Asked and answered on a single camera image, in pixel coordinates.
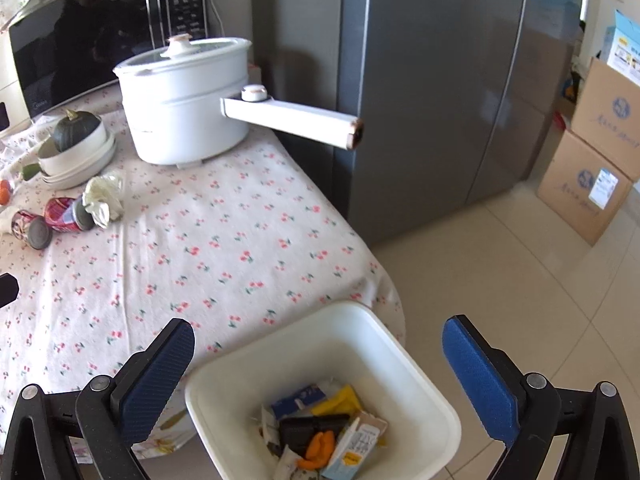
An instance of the tile floor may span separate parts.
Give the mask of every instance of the tile floor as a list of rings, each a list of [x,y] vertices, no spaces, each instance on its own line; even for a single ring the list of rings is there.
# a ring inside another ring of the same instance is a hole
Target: tile floor
[[[462,421],[460,450],[436,480],[483,480],[502,452],[440,350],[453,314],[467,314],[521,370],[555,386],[612,381],[640,442],[640,227],[623,208],[591,248],[537,199],[559,136],[552,129],[528,182],[374,248],[399,289],[409,353]],[[553,478],[563,446],[556,438],[540,479]],[[219,478],[197,439],[144,466],[152,480]]]

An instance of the gray refrigerator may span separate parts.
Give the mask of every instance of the gray refrigerator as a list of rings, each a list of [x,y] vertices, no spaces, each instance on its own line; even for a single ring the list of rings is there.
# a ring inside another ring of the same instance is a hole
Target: gray refrigerator
[[[356,152],[281,136],[369,243],[526,178],[581,0],[253,0],[278,98],[365,121]]]

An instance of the pot handle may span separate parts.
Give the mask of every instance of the pot handle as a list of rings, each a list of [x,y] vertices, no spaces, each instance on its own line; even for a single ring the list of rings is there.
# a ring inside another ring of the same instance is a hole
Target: pot handle
[[[317,140],[344,150],[354,150],[362,140],[364,124],[360,118],[277,101],[268,97],[262,85],[245,86],[240,95],[220,99],[220,105],[225,117]]]

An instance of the floral tablecloth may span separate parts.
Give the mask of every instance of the floral tablecloth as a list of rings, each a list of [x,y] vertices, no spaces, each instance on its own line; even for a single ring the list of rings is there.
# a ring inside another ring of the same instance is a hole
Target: floral tablecloth
[[[20,283],[18,300],[0,310],[0,447],[26,384],[62,392],[115,374],[173,317],[188,320],[196,334],[188,373],[346,298],[370,306],[404,341],[389,276],[272,131],[254,128],[230,152],[178,170],[137,158],[119,86],[70,107],[101,114],[116,133],[108,169],[124,176],[126,213],[106,230],[56,235],[45,251],[0,237],[0,272]],[[3,139],[6,153],[29,160],[55,119],[42,117]],[[41,212],[51,196],[81,190],[56,194],[37,177],[12,204]],[[194,434],[183,381],[151,438],[134,449],[141,458],[157,456]],[[74,449],[81,462],[90,461],[81,440]]]

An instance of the lid knob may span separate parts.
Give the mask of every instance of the lid knob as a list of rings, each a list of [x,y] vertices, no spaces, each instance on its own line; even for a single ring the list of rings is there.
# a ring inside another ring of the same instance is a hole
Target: lid knob
[[[260,101],[266,101],[269,98],[269,93],[263,85],[247,85],[242,88],[240,97],[242,101],[259,103]]]
[[[178,57],[185,54],[192,54],[197,52],[200,48],[194,44],[191,44],[191,34],[177,34],[169,38],[169,48],[165,50],[161,57]]]

